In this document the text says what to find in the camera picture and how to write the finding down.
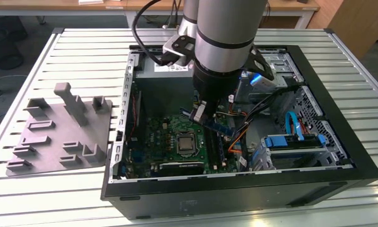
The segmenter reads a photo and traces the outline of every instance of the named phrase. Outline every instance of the gray carpet floor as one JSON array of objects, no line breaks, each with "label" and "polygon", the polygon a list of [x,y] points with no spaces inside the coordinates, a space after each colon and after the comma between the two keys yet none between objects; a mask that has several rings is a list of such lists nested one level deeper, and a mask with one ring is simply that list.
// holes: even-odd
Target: gray carpet floor
[{"label": "gray carpet floor", "polygon": [[[167,20],[167,16],[158,18],[142,18],[139,27],[160,27]],[[28,32],[28,38],[18,42],[20,52],[24,55],[24,64],[12,70],[0,70],[0,77],[7,75],[28,75],[34,64],[39,58],[46,46],[52,30],[56,27],[67,28],[127,28],[128,23],[124,16],[70,16],[47,17],[47,24],[40,25],[35,17],[22,17],[24,27]],[[367,54],[363,64],[378,80],[378,44],[375,44]],[[14,77],[0,80],[0,115],[6,114],[12,101],[23,86],[24,78]]]}]

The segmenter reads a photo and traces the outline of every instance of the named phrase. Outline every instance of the cpu socket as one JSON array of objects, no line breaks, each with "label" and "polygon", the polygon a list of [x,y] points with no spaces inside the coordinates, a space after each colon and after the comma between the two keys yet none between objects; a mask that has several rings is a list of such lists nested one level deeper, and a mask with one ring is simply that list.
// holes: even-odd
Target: cpu socket
[{"label": "cpu socket", "polygon": [[195,133],[178,134],[178,154],[183,157],[191,157],[196,153]]}]

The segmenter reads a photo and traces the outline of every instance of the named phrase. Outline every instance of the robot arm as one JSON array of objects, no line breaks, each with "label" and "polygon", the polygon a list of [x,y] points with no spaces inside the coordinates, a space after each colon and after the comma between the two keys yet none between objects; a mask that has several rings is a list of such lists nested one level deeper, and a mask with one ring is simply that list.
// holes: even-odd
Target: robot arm
[{"label": "robot arm", "polygon": [[267,3],[268,0],[186,1],[179,34],[164,45],[170,58],[163,63],[186,66],[195,61],[194,85],[204,105],[196,116],[215,114],[219,100],[235,92],[244,71],[253,72],[251,77],[269,78],[272,74],[264,59],[259,63],[252,52]]}]

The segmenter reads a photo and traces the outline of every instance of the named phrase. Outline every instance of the green circuit board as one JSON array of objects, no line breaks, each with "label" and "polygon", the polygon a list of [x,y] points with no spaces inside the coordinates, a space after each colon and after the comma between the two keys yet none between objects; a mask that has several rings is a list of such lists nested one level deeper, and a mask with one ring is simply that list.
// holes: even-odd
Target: green circuit board
[{"label": "green circuit board", "polygon": [[[178,149],[178,138],[190,135],[195,138],[196,152],[183,155]],[[146,148],[143,162],[135,164],[135,173],[139,177],[151,177],[150,168],[152,164],[166,162],[204,162],[204,174],[236,172],[236,161],[227,160],[227,166],[215,170],[210,166],[208,150],[204,138],[204,129],[182,115],[163,118],[148,118],[146,129]]]}]

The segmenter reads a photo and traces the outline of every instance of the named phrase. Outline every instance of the white slatted table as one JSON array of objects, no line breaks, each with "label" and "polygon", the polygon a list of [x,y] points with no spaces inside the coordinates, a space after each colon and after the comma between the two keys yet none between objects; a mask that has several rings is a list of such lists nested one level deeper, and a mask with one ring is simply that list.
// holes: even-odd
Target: white slatted table
[{"label": "white slatted table", "polygon": [[[147,44],[164,44],[174,31],[140,29]],[[190,218],[128,221],[100,200],[104,167],[20,177],[6,177],[12,147],[20,139],[28,99],[54,94],[58,82],[70,82],[83,101],[107,96],[112,116],[120,112],[120,94],[130,45],[128,29],[66,29],[54,34],[0,125],[0,226],[353,226],[378,224],[378,181],[351,189],[312,207],[226,213]],[[300,45],[360,140],[378,166],[378,84],[337,36],[323,30],[260,29],[256,44]],[[111,128],[116,127],[112,119]],[[116,137],[111,131],[110,140]]]}]

